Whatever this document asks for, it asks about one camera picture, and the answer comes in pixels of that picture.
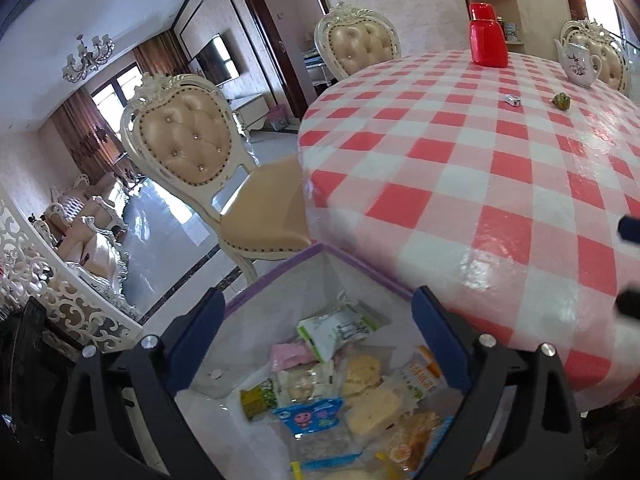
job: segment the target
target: ceiling lamp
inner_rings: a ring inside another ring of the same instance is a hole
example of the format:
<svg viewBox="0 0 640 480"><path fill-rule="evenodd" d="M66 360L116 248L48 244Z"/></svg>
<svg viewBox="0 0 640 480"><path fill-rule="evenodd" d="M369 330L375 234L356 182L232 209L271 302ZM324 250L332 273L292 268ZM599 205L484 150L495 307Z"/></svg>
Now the ceiling lamp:
<svg viewBox="0 0 640 480"><path fill-rule="evenodd" d="M81 79L85 79L91 72L95 72L106 64L115 48L108 34L105 34L102 39L94 36L91 40L94 44L92 51L89 51L82 42L82 34L78 36L78 41L80 41L78 45L80 61L76 64L74 55L69 54L66 56L66 65L62 67L62 77L70 83L77 83Z"/></svg>

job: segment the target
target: curtain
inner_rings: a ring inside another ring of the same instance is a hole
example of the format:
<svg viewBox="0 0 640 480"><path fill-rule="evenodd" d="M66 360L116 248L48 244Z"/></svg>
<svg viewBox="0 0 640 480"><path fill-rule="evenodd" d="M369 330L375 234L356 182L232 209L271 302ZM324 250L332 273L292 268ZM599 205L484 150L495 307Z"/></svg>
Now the curtain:
<svg viewBox="0 0 640 480"><path fill-rule="evenodd" d="M133 49L133 54L141 72L164 75L189 73L189 60L171 29L146 40Z"/></svg>
<svg viewBox="0 0 640 480"><path fill-rule="evenodd" d="M74 162L92 184L114 171L121 153L112 140L115 134L84 87L71 94L53 112L51 120Z"/></svg>

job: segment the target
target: silver screw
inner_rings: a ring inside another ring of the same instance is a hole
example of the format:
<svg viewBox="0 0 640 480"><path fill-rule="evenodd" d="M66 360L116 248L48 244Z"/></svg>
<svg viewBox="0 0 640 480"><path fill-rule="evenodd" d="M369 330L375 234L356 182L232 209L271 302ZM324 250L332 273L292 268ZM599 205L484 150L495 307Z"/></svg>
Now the silver screw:
<svg viewBox="0 0 640 480"><path fill-rule="evenodd" d="M556 355L556 349L551 343L542 343L540 349L542 350L542 353L548 357Z"/></svg>
<svg viewBox="0 0 640 480"><path fill-rule="evenodd" d="M151 350L158 346L158 336L157 335L145 335L140 341L140 346L145 350Z"/></svg>
<svg viewBox="0 0 640 480"><path fill-rule="evenodd" d="M481 334L478 341L482 346L486 346L487 348L493 348L497 343L495 337L491 334Z"/></svg>
<svg viewBox="0 0 640 480"><path fill-rule="evenodd" d="M82 349L82 357L93 357L97 351L98 349L94 345L85 346Z"/></svg>

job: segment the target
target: white teapot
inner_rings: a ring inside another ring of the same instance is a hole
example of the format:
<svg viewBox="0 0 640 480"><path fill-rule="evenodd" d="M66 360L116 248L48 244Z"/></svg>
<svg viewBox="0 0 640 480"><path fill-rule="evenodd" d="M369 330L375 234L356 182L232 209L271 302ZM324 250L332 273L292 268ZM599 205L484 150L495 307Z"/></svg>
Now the white teapot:
<svg viewBox="0 0 640 480"><path fill-rule="evenodd" d="M590 87L600 75L602 60L598 56L590 56L589 49L580 44L554 41L560 65L569 81L585 88Z"/></svg>

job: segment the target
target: red thermos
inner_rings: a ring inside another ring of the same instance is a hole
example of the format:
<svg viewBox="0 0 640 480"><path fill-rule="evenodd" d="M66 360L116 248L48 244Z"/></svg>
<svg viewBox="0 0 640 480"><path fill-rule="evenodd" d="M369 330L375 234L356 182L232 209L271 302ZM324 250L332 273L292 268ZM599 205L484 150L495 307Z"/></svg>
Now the red thermos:
<svg viewBox="0 0 640 480"><path fill-rule="evenodd" d="M509 64L509 53L494 8L489 4L470 4L469 42L471 59L482 66L504 68Z"/></svg>

